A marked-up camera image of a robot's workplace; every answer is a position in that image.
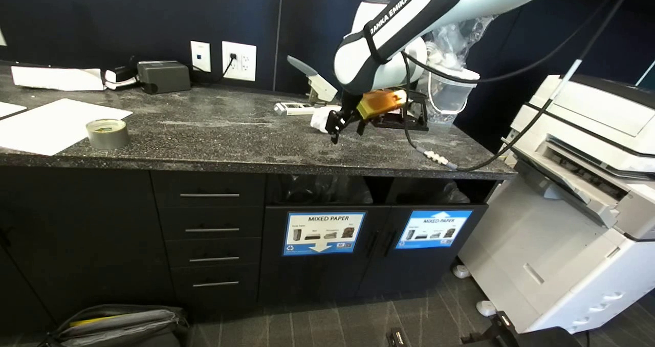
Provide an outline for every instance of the white printer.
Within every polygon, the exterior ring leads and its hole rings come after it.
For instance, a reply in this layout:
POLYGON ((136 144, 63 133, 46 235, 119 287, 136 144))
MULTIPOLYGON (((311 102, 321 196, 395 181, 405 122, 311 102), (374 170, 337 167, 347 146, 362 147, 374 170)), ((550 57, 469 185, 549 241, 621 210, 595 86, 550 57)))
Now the white printer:
MULTIPOLYGON (((559 83, 549 76, 512 140, 559 83)), ((506 163, 459 257, 520 332, 598 328, 655 287, 655 95, 574 76, 506 163)))

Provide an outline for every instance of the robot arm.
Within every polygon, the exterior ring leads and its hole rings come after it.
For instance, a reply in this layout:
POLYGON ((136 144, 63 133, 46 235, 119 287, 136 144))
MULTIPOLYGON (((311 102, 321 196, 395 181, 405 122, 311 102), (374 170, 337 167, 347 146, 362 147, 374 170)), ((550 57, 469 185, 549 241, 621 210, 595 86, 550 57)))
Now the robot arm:
MULTIPOLYGON (((448 23, 504 13, 530 1, 391 0, 360 31, 344 37, 334 59, 335 75, 354 96, 402 85, 407 72, 400 51, 411 44, 407 53, 425 61, 425 49, 413 43, 422 35, 448 23)), ((412 64, 411 80, 416 81, 422 71, 412 64)))

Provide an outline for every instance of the drawer handle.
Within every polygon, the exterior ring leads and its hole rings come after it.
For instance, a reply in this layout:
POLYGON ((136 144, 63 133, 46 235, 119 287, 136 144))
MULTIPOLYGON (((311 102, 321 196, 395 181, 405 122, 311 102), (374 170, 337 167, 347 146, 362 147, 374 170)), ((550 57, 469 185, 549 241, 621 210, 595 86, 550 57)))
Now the drawer handle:
POLYGON ((203 233, 203 232, 238 232, 239 228, 215 228, 215 229, 185 229, 187 233, 203 233))
POLYGON ((204 261, 227 261, 227 260, 238 260, 239 256, 231 257, 210 257, 210 258, 192 258, 189 259, 189 263, 202 263, 204 261))
POLYGON ((217 287, 217 286, 233 286, 235 284, 239 284, 238 281, 223 281, 220 283, 202 283, 202 284, 194 284, 193 288, 198 288, 198 287, 217 287))
POLYGON ((238 198, 238 193, 181 193, 181 198, 238 198))

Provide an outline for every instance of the bag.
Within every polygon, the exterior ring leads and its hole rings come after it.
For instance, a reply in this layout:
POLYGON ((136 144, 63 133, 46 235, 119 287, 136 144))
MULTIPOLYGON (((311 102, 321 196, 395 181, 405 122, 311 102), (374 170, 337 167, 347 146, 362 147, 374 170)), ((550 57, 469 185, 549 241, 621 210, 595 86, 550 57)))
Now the bag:
POLYGON ((180 347, 189 324, 182 308, 99 305, 49 334, 48 347, 180 347))

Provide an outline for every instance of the countertop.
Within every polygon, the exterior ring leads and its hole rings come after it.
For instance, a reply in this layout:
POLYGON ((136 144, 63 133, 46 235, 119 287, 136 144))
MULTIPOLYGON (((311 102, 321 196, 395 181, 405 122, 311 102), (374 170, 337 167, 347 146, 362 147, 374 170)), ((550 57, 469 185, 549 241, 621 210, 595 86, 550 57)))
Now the countertop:
MULTIPOLYGON (((0 69, 0 101, 34 109, 61 98, 132 111, 124 119, 130 144, 105 151, 84 139, 54 156, 0 148, 0 165, 490 180, 515 174, 501 161, 473 172, 450 171, 412 149, 401 130, 370 126, 361 137, 351 125, 333 145, 309 126, 311 116, 273 112, 276 102, 303 101, 300 97, 220 86, 160 95, 140 89, 36 90, 14 86, 9 69, 0 69)), ((491 156, 454 126, 411 134, 419 146, 462 167, 491 156)))

